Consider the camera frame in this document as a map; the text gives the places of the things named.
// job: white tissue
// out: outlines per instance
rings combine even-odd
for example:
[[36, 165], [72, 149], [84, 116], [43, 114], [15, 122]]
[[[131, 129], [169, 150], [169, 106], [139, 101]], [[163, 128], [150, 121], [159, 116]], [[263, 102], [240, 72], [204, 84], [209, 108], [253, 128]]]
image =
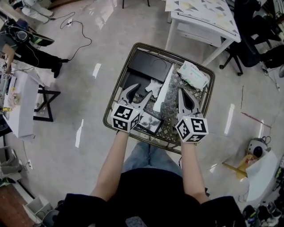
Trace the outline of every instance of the white tissue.
[[209, 79], [195, 65], [187, 61], [183, 63], [178, 73], [181, 74], [182, 79], [199, 90], [203, 90], [209, 82]]
[[157, 80], [151, 79], [151, 83], [145, 88], [145, 90], [152, 91], [153, 97], [156, 98], [158, 97], [161, 86], [162, 84], [160, 82], [158, 82]]

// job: white box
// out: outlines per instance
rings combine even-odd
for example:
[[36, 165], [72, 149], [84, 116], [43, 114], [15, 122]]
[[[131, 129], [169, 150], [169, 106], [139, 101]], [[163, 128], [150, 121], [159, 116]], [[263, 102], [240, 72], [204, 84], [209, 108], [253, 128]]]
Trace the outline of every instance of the white box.
[[209, 134], [207, 120], [200, 117], [183, 116], [176, 129], [182, 142], [186, 143], [199, 143]]
[[124, 132], [130, 132], [139, 123], [141, 112], [143, 111], [132, 106], [115, 103], [110, 116], [112, 127]]

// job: wall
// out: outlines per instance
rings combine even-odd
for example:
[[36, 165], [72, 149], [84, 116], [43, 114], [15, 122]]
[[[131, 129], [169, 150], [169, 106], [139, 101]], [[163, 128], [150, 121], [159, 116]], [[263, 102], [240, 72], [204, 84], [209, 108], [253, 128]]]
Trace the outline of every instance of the wall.
[[13, 185], [0, 187], [0, 220], [7, 227], [30, 227], [33, 221], [27, 216], [24, 199]]

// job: black stand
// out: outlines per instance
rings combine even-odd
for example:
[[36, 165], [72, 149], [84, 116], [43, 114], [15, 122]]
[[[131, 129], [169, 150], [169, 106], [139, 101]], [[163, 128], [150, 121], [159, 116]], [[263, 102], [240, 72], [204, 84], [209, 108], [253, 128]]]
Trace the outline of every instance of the black stand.
[[[47, 112], [48, 112], [48, 117], [38, 117], [38, 116], [34, 116], [34, 120], [35, 121], [47, 121], [47, 122], [53, 122], [53, 117], [52, 117], [52, 113], [51, 113], [51, 109], [50, 109], [50, 103], [61, 94], [60, 91], [53, 91], [53, 90], [45, 90], [43, 86], [39, 86], [42, 88], [42, 90], [38, 90], [38, 94], [43, 94], [43, 103], [40, 104], [40, 106], [35, 109], [35, 112], [39, 112], [45, 105], [47, 107]], [[53, 96], [47, 100], [46, 95], [47, 94], [52, 94]]]

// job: shoe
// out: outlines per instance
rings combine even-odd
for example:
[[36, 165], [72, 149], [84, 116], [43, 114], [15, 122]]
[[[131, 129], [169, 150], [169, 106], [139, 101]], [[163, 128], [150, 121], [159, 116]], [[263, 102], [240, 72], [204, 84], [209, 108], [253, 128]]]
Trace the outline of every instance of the shoe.
[[61, 63], [67, 63], [67, 62], [69, 62], [69, 59], [60, 59], [59, 60]]
[[54, 72], [54, 78], [57, 78], [57, 77], [59, 76], [61, 67], [62, 67], [62, 63], [59, 62], [57, 68], [56, 68], [55, 70], [53, 70], [53, 72]]

